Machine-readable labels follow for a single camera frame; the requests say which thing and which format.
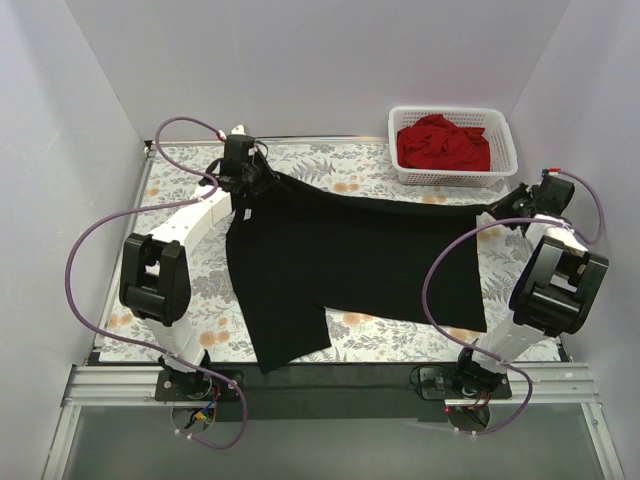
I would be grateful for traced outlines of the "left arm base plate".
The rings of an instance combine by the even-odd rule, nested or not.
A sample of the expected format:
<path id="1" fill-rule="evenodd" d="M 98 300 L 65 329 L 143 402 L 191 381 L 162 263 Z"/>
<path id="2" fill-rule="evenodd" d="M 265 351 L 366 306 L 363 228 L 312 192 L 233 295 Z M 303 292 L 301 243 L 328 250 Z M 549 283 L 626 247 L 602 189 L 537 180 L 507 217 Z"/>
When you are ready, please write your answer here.
<path id="1" fill-rule="evenodd" d="M 229 382 L 205 375 L 201 372 L 162 370 L 157 378 L 154 399 L 164 402 L 209 401 L 214 397 L 222 401 L 235 402 L 239 395 L 234 386 L 244 380 L 242 370 L 224 370 Z"/>

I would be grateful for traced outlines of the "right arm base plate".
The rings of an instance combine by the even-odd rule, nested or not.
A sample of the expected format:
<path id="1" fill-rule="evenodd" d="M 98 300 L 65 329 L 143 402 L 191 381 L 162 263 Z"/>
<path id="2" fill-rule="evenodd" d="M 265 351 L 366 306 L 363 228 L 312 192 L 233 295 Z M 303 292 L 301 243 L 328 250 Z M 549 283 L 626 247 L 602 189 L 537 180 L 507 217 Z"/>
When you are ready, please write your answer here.
<path id="1" fill-rule="evenodd" d="M 422 364 L 409 373 L 409 382 L 425 400 L 510 399 L 512 390 L 506 375 L 470 373 L 450 364 Z"/>

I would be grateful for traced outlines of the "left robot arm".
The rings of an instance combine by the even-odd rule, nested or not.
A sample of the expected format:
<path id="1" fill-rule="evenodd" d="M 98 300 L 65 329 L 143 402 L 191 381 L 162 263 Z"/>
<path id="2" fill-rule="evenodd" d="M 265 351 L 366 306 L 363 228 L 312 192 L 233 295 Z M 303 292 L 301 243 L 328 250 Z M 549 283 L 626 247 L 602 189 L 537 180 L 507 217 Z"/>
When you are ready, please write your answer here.
<path id="1" fill-rule="evenodd" d="M 267 146 L 246 134 L 227 137 L 221 159 L 206 170 L 192 198 L 161 225 L 133 233 L 123 245 L 119 300 L 141 319 L 164 352 L 159 358 L 168 381 L 193 400 L 209 395 L 211 373 L 206 350 L 186 311 L 191 300 L 189 255 L 232 211 L 232 197 L 263 192 L 278 175 L 267 163 Z"/>

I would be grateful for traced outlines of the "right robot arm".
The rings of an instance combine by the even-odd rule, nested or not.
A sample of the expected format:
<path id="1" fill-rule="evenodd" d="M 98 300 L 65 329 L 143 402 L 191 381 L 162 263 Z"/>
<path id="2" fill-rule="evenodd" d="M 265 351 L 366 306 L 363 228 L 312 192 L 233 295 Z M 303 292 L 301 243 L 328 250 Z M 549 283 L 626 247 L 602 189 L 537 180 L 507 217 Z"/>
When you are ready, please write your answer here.
<path id="1" fill-rule="evenodd" d="M 488 207 L 495 220 L 533 218 L 511 226 L 533 251 L 510 296 L 507 318 L 458 357 L 451 385 L 461 396 L 492 394 L 507 382 L 507 365 L 530 347 L 584 325 L 609 261 L 591 252 L 563 217 L 575 193 L 573 179 L 548 169 L 540 183 L 521 184 Z"/>

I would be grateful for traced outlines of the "black t-shirt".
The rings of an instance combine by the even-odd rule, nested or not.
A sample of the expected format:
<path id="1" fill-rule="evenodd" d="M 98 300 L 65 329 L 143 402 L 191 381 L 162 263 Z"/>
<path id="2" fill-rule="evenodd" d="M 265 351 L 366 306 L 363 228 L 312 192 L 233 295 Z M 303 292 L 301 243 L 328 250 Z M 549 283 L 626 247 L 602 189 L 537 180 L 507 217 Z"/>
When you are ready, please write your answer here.
<path id="1" fill-rule="evenodd" d="M 262 373 L 331 344 L 328 310 L 483 332 L 481 205 L 350 197 L 281 175 L 233 196 L 234 293 Z"/>

